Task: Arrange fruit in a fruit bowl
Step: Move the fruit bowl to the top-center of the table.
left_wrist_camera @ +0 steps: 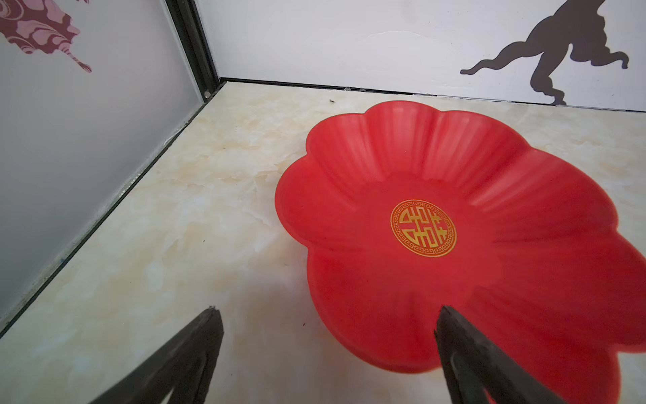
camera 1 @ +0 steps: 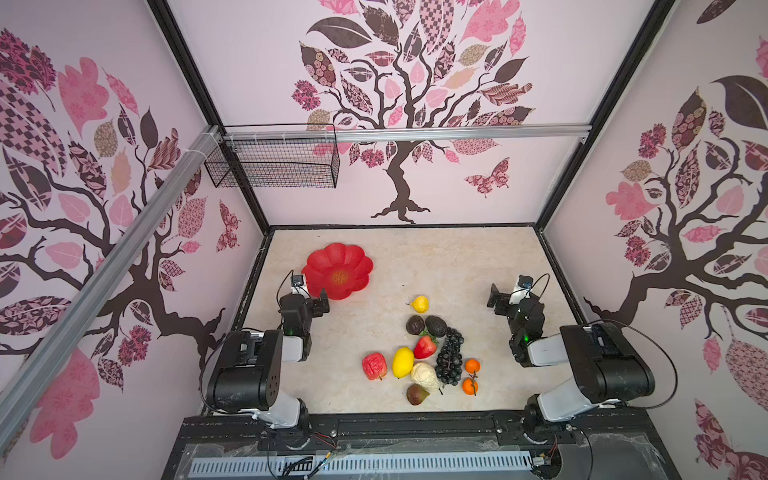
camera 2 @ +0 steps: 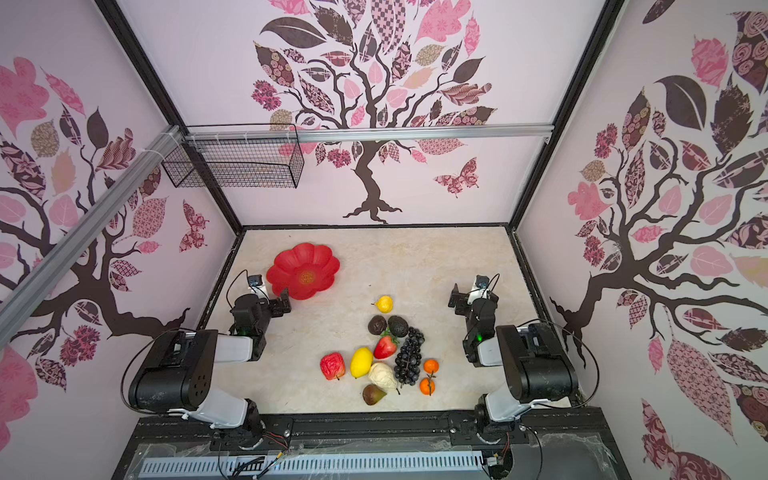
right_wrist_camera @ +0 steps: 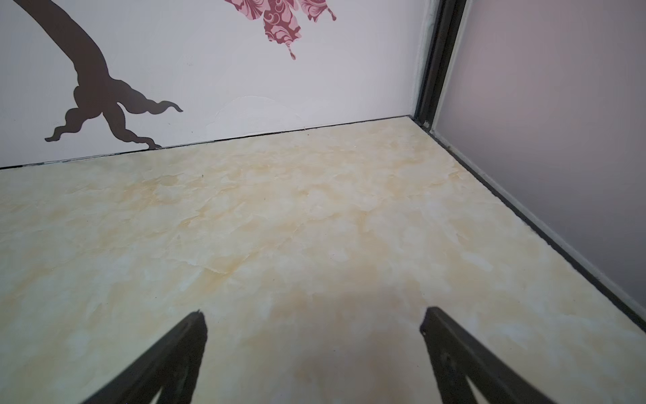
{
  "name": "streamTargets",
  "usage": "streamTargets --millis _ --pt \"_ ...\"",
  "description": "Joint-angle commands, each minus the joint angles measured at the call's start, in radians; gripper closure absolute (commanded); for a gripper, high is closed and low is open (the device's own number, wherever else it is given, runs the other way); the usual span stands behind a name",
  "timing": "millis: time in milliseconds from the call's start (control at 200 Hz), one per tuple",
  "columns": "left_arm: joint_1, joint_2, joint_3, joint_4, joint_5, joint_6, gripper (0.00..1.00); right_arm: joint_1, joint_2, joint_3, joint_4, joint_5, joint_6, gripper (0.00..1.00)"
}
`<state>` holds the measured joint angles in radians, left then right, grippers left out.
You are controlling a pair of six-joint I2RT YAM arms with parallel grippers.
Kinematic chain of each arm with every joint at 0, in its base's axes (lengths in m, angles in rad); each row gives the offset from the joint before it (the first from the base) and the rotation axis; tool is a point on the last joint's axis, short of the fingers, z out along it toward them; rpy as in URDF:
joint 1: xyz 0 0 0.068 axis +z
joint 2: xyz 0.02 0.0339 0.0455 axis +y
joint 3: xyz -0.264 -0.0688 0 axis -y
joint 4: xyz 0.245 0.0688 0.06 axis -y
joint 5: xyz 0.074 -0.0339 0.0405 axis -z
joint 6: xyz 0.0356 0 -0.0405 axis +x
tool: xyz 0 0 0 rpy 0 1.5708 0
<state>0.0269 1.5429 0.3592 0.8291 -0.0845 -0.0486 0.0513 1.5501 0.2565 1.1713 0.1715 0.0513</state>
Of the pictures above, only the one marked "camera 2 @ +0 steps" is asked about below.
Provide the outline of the red flower-shaped fruit bowl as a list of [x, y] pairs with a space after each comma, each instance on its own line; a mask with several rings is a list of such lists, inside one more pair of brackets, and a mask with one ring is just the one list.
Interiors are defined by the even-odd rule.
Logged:
[[330, 247], [301, 243], [274, 258], [266, 279], [275, 296], [287, 292], [291, 299], [307, 300], [330, 289], [339, 270], [340, 261]]

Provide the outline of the dark green avocado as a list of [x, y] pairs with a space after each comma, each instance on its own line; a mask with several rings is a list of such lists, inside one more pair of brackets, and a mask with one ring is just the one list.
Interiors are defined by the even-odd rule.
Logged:
[[397, 315], [388, 318], [388, 330], [393, 336], [397, 338], [407, 337], [409, 329], [410, 326], [404, 318]]

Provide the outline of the small yellow quince fruit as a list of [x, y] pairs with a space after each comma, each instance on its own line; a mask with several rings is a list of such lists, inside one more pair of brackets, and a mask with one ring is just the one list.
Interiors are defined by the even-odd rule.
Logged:
[[379, 297], [376, 300], [376, 302], [374, 303], [374, 306], [377, 308], [379, 312], [388, 314], [394, 308], [394, 300], [391, 296], [384, 295]]

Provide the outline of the red strawberry with green leaves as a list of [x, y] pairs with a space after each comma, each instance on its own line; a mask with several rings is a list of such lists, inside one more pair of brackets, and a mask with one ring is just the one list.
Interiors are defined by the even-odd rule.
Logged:
[[399, 340], [395, 336], [391, 334], [382, 335], [374, 348], [373, 357], [376, 360], [387, 359], [397, 352], [398, 346]]

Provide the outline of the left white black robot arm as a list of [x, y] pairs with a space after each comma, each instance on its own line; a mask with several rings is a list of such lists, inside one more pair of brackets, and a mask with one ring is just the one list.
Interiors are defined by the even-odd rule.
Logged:
[[216, 364], [256, 362], [266, 347], [270, 321], [292, 310], [289, 292], [238, 297], [227, 334], [216, 329], [173, 329], [153, 339], [129, 384], [120, 385], [128, 408], [144, 414], [179, 415], [212, 429], [243, 429], [261, 436], [266, 427], [256, 403], [213, 385]]

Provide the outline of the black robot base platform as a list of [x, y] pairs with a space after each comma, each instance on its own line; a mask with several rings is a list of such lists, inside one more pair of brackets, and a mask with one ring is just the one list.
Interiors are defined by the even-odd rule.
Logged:
[[475, 410], [268, 414], [266, 432], [213, 430], [195, 421], [138, 422], [114, 477], [145, 458], [276, 454], [458, 452], [482, 454], [485, 471], [376, 474], [342, 479], [626, 479], [629, 471], [596, 407], [536, 409], [514, 423], [476, 424]]

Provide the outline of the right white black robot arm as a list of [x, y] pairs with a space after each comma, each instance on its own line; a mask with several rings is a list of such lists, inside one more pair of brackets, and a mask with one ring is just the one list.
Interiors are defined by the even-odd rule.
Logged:
[[478, 276], [467, 292], [454, 286], [448, 300], [448, 307], [465, 320], [467, 361], [476, 368], [503, 368], [504, 384], [481, 396], [475, 407], [480, 428], [514, 423], [535, 407], [553, 407], [578, 390], [575, 369], [553, 328], [539, 319], [498, 326], [498, 302], [486, 276]]

